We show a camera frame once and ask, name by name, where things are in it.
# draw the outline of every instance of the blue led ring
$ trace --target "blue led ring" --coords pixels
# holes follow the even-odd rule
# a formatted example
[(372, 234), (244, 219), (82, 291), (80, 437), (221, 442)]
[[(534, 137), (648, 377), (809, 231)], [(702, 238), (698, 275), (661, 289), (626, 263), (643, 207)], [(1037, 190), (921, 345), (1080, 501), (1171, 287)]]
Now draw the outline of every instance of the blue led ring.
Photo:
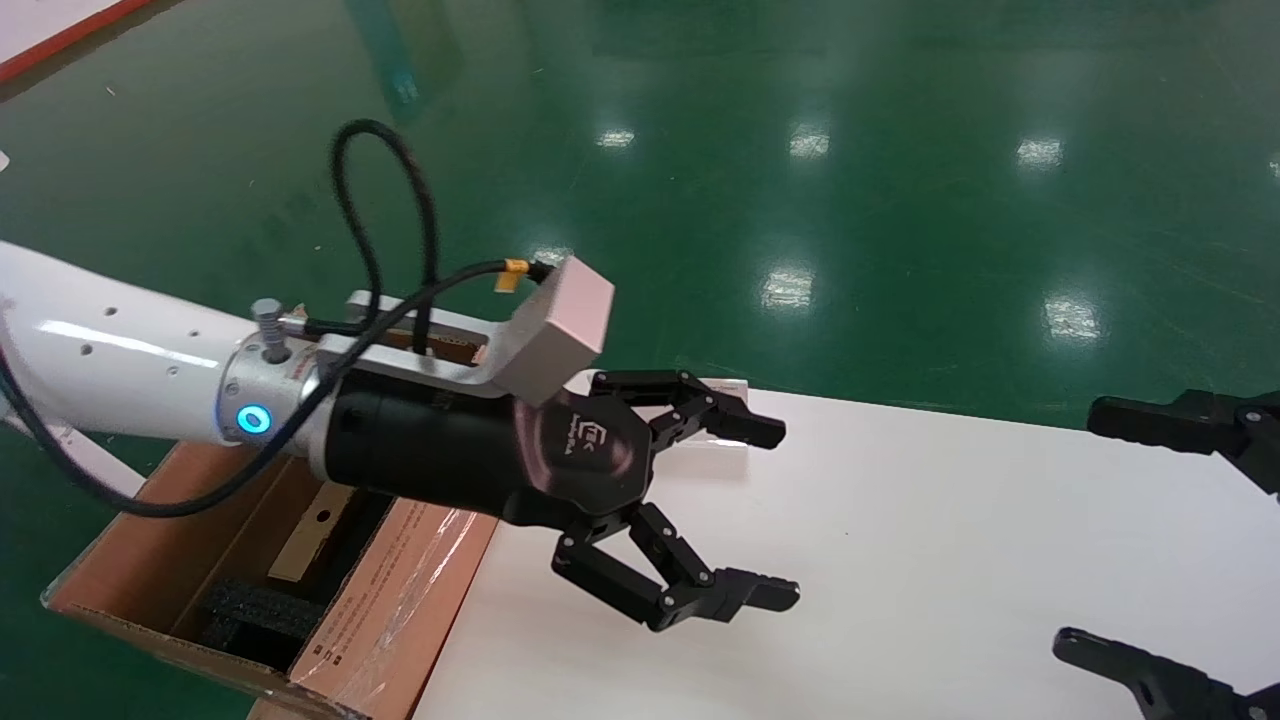
[(236, 414), (236, 421), (246, 433), (260, 436), (271, 429), (271, 413), (261, 405), (246, 405)]

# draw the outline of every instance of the robotic arm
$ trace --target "robotic arm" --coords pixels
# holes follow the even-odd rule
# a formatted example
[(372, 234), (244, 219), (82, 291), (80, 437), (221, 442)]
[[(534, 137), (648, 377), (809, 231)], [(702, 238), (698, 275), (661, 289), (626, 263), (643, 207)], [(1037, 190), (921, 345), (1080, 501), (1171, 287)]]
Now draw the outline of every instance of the robotic arm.
[[(1169, 405), (1100, 397), (1089, 432), (1178, 452), (1221, 455), (1263, 493), (1280, 493), (1280, 392), (1235, 397), (1190, 389)], [(1146, 720), (1280, 717), (1280, 683), (1242, 696), (1204, 671), (1078, 628), (1053, 638), (1059, 660), (1125, 685)]]
[[(507, 322), (433, 310), (431, 337), (461, 348), (435, 355), (396, 346), (407, 313), (284, 450), (323, 479), (561, 530), (553, 570), (653, 630), (790, 609), (796, 583), (709, 569), (644, 500), (658, 452), (700, 429), (772, 448), (782, 421), (687, 373), (598, 373), (586, 396), (563, 389), (603, 348), (612, 296), (570, 258)], [(352, 319), (369, 302), (355, 293)], [(380, 316), (397, 302), (380, 299)], [(46, 419), (220, 445), (268, 445), (357, 342), (274, 300), (244, 320), (4, 242), (0, 313), (3, 359)], [(632, 411), (668, 405), (649, 423)], [(621, 530), (666, 588), (594, 547)]]

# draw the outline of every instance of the screw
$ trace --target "screw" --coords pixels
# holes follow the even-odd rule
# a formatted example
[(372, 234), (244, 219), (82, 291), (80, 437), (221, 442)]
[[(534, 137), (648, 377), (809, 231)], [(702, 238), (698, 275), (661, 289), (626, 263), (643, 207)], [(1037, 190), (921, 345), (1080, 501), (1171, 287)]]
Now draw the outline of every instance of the screw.
[(253, 320), (257, 323), (257, 329), (262, 333), (262, 345), (266, 350), (262, 351), (262, 360), (273, 365), (279, 365), (289, 359), (289, 347), (284, 345), (284, 323), (280, 320), (284, 316), (284, 305), (274, 297), (264, 297), (253, 302), (250, 311), (253, 314)]

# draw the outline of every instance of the cable connector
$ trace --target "cable connector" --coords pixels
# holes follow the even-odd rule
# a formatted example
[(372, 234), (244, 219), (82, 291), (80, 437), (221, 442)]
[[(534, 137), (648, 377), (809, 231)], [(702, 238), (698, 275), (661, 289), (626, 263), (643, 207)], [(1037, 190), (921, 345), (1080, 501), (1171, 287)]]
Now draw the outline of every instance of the cable connector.
[(507, 258), (507, 269), (498, 274), (498, 281), (493, 286), (494, 292), (516, 292), (520, 286), (520, 277), (529, 274), (529, 260)]
[(552, 265), (549, 263), (539, 263), (538, 260), (534, 260), (532, 263), (529, 264), (529, 279), (534, 281), (538, 284), (543, 284), (544, 282), (547, 282), (547, 278), (552, 277), (552, 273), (554, 272), (556, 272), (556, 265)]

